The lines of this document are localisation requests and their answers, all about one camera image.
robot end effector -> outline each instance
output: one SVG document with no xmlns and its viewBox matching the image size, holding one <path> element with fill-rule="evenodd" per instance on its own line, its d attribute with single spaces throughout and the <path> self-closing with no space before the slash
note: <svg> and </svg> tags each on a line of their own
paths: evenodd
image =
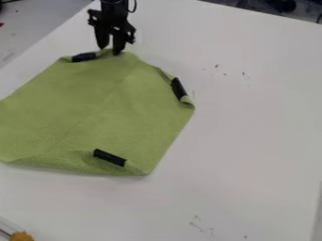
<svg viewBox="0 0 322 241">
<path fill-rule="evenodd" d="M 137 9 L 137 0 L 133 10 L 129 10 L 129 0 L 101 0 L 101 11 L 89 10 L 89 25 L 95 30 L 97 44 L 104 49 L 113 36 L 113 54 L 119 55 L 126 42 L 135 42 L 136 29 L 127 21 L 128 13 Z"/>
</svg>

dark stain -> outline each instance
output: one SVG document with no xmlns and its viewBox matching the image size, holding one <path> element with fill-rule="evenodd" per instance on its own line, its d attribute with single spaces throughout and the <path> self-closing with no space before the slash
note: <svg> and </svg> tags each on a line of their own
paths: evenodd
<svg viewBox="0 0 322 241">
<path fill-rule="evenodd" d="M 7 56 L 5 56 L 4 58 L 2 58 L 3 61 L 7 61 L 8 59 L 10 59 L 12 56 L 14 56 L 14 53 L 10 53 Z"/>
<path fill-rule="evenodd" d="M 193 221 L 189 222 L 189 224 L 194 227 L 194 228 L 197 228 L 201 233 L 203 233 L 203 229 L 198 226 L 196 223 L 194 223 Z"/>
</svg>

white table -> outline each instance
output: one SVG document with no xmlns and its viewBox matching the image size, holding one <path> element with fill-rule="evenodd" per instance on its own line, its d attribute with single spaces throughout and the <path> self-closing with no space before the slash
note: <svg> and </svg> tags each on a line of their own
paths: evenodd
<svg viewBox="0 0 322 241">
<path fill-rule="evenodd" d="M 180 77 L 194 117 L 146 177 L 1 165 L 0 216 L 41 241 L 309 241 L 322 180 L 321 25 L 194 0 L 138 3 L 132 51 Z M 0 71 L 0 98 L 96 48 L 84 9 Z"/>
</svg>

table surface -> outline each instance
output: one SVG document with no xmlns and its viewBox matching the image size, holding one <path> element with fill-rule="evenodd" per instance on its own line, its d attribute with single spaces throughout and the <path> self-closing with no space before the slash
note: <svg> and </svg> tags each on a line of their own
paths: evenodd
<svg viewBox="0 0 322 241">
<path fill-rule="evenodd" d="M 321 25 L 194 0 L 138 3 L 130 50 L 180 77 L 193 118 L 145 177 L 0 165 L 0 216 L 46 241 L 311 240 Z M 0 98 L 60 56 L 97 49 L 87 18 L 84 9 L 3 68 Z"/>
</svg>

mark on table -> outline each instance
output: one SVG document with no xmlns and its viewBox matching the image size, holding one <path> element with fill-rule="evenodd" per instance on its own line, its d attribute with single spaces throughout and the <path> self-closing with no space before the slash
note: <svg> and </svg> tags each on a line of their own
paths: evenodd
<svg viewBox="0 0 322 241">
<path fill-rule="evenodd" d="M 2 61 L 7 61 L 8 59 L 10 59 L 13 56 L 14 56 L 14 53 L 10 53 L 10 54 L 6 55 L 4 58 L 2 58 Z"/>
<path fill-rule="evenodd" d="M 198 217 L 198 215 L 194 216 L 192 220 L 189 222 L 190 226 L 198 229 L 200 232 L 203 233 L 203 228 L 201 227 L 201 219 Z"/>
<path fill-rule="evenodd" d="M 242 72 L 242 74 L 243 74 L 243 79 L 246 82 L 247 88 L 250 88 L 251 78 L 245 72 Z"/>
<path fill-rule="evenodd" d="M 202 224 L 201 218 L 198 215 L 194 216 L 189 224 L 191 227 L 196 228 L 200 233 L 203 233 L 203 235 L 206 236 L 209 241 L 215 240 L 215 229 L 205 228 Z"/>
<path fill-rule="evenodd" d="M 196 98 L 196 91 L 195 90 L 192 90 L 191 97 L 193 100 L 195 100 L 195 98 Z"/>
</svg>

